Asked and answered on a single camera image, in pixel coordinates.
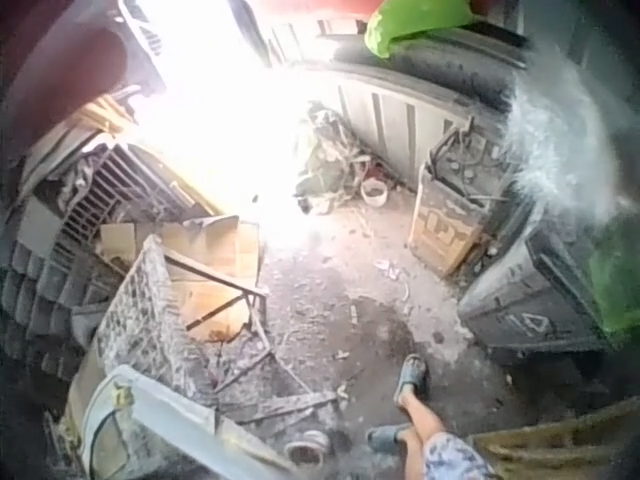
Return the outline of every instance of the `patterned shorts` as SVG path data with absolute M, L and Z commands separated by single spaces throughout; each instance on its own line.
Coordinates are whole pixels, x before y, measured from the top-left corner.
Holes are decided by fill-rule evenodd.
M 425 480 L 498 478 L 491 466 L 451 433 L 437 433 L 424 445 Z

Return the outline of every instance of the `dirty floor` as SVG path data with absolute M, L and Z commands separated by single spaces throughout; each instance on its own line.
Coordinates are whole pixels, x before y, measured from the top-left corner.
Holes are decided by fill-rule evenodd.
M 328 406 L 280 436 L 256 433 L 281 447 L 306 428 L 341 432 L 331 478 L 400 478 L 398 459 L 372 455 L 364 433 L 405 422 L 392 395 L 404 357 L 423 354 L 431 374 L 430 406 L 453 432 L 517 427 L 537 420 L 510 379 L 474 344 L 456 316 L 456 292 L 406 248 L 414 197 L 393 191 L 381 209 L 361 202 L 326 216 L 295 206 L 263 212 L 267 249 L 260 284 L 268 289 L 268 335 L 278 356 L 314 391 L 340 389 Z M 221 367 L 237 371 L 259 352 L 245 335 L 225 346 Z M 264 362 L 223 394 L 251 403 L 305 393 Z

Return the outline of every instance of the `sandal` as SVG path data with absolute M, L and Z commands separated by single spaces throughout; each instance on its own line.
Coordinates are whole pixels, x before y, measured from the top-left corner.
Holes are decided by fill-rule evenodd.
M 402 370 L 400 370 L 400 378 L 398 379 L 398 386 L 396 392 L 393 394 L 393 403 L 400 407 L 400 394 L 402 388 L 407 385 L 413 385 L 415 387 L 416 394 L 425 394 L 427 390 L 427 363 L 422 357 L 416 353 L 412 353 L 405 358 L 402 364 Z
M 399 454 L 398 435 L 408 428 L 411 428 L 410 423 L 371 428 L 367 431 L 367 444 L 371 450 L 377 453 Z

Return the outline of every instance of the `white plastic object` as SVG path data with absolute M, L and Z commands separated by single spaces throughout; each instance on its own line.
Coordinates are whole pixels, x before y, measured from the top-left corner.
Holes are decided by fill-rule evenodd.
M 360 194 L 367 205 L 380 208 L 387 203 L 389 188 L 384 182 L 370 177 L 360 185 Z

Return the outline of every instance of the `foot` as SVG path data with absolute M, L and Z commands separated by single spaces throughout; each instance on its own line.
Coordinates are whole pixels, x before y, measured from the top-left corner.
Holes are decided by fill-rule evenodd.
M 396 393 L 393 395 L 393 402 L 398 407 L 404 406 L 404 399 L 407 395 L 426 393 L 427 390 L 427 364 L 415 353 L 409 355 L 402 364 L 400 378 Z
M 367 444 L 371 450 L 377 453 L 399 454 L 400 441 L 405 434 L 411 431 L 410 423 L 371 428 L 367 431 Z

